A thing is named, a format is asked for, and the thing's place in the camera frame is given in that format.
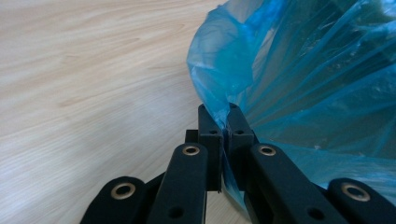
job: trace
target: translucent plastic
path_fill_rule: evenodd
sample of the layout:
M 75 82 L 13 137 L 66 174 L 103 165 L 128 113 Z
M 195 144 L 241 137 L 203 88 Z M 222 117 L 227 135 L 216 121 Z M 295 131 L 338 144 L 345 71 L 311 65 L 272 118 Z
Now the translucent plastic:
M 313 182 L 355 178 L 396 203 L 396 1 L 231 0 L 188 66 L 220 128 L 235 103 Z

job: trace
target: screw hole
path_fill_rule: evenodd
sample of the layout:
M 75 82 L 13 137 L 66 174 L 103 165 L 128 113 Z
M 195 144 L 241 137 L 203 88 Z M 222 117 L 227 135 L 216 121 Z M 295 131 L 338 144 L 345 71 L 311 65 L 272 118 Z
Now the screw hole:
M 169 210 L 169 217 L 180 218 L 183 217 L 184 210 L 181 207 L 173 207 Z
M 268 146 L 260 147 L 259 151 L 264 156 L 274 156 L 276 154 L 276 151 L 272 147 Z
M 198 153 L 199 153 L 199 148 L 198 147 L 187 146 L 187 147 L 183 148 L 183 154 L 184 155 L 195 156 Z
M 111 190 L 111 197 L 116 200 L 124 200 L 134 194 L 136 187 L 131 183 L 120 183 Z
M 345 193 L 349 198 L 359 201 L 368 202 L 370 201 L 370 194 L 366 190 L 361 189 L 359 186 L 350 183 L 344 183 L 341 186 L 341 191 Z
M 308 212 L 309 216 L 311 216 L 312 218 L 314 218 L 316 220 L 324 219 L 324 214 L 317 208 L 308 208 L 307 212 Z

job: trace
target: wood grain surface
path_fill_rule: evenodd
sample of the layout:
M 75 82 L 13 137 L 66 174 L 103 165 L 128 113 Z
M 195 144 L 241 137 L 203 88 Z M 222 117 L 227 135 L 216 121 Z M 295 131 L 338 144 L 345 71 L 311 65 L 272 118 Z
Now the wood grain surface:
M 162 173 L 197 127 L 189 44 L 224 1 L 0 1 L 0 223 L 79 223 L 109 180 Z M 248 220 L 209 193 L 206 223 Z

